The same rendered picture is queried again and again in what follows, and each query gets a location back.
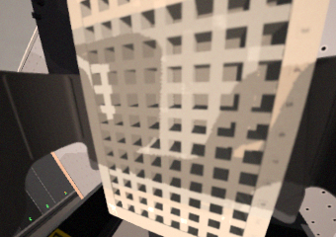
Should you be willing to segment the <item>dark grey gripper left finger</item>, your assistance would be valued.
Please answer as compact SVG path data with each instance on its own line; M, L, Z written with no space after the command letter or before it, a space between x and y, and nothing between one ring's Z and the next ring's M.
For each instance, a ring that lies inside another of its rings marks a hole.
M13 237L24 219L32 165L77 142L100 170L80 74L0 70L0 237Z

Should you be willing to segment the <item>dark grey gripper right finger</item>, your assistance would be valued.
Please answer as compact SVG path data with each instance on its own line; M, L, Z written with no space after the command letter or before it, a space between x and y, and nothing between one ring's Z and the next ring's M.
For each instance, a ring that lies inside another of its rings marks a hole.
M336 197L336 55L316 58L272 216L294 223L310 187Z

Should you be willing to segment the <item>grey perforated base plate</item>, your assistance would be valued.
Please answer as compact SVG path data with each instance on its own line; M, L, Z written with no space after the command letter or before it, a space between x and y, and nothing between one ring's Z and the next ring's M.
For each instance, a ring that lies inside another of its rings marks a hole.
M336 0L330 0L317 57L336 55ZM20 72L48 74L39 31ZM92 170L83 143L73 143L54 151L57 159L86 197L101 182L100 170ZM321 188L305 189L299 212L315 237L336 237L336 197Z

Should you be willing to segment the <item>beige well plate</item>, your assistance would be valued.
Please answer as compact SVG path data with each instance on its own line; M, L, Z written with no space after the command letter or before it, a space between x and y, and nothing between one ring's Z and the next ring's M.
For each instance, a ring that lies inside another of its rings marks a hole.
M329 0L67 4L110 214L164 237L264 237Z

